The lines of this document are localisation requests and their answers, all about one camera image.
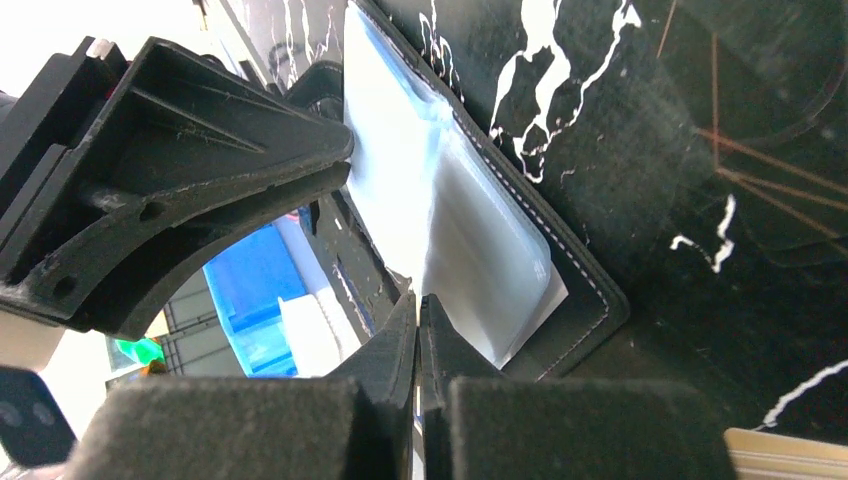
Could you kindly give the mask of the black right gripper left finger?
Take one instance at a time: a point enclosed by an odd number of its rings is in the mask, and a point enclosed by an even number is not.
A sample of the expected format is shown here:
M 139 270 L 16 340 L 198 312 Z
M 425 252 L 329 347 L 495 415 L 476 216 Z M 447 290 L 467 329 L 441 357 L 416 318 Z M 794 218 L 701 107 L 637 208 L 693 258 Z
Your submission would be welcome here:
M 69 479 L 408 479 L 417 300 L 321 378 L 160 376 L 107 397 Z

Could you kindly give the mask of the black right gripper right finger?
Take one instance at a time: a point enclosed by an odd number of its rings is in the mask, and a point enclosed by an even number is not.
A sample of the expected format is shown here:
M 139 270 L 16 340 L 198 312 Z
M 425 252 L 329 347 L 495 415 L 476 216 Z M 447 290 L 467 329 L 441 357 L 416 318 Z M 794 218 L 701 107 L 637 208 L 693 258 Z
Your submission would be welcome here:
M 716 416 L 696 390 L 654 380 L 515 380 L 420 307 L 429 479 L 732 479 Z

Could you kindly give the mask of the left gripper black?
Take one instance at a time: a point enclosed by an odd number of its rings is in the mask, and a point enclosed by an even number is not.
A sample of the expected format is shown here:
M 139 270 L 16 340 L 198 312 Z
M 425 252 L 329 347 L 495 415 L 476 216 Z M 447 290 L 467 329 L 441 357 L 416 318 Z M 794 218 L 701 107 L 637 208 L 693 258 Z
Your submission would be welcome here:
M 141 338 L 214 256 L 346 181 L 353 134 L 315 111 L 340 65 L 281 96 L 152 37 L 85 38 L 1 120 L 1 309 Z

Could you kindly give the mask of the orange object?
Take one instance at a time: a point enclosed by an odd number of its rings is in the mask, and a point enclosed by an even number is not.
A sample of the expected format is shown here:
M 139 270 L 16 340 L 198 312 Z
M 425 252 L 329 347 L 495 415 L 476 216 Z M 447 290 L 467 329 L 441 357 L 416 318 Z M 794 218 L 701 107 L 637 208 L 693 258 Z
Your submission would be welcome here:
M 738 479 L 846 479 L 847 447 L 740 428 L 723 438 Z

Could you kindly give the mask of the blue bin under table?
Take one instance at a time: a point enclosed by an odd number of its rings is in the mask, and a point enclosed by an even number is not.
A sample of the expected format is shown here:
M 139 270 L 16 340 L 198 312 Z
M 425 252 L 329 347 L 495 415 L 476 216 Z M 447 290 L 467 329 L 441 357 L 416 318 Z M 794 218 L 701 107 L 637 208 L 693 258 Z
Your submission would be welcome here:
M 278 300 L 308 294 L 278 230 L 267 224 L 202 267 L 218 319 L 244 374 L 298 374 Z

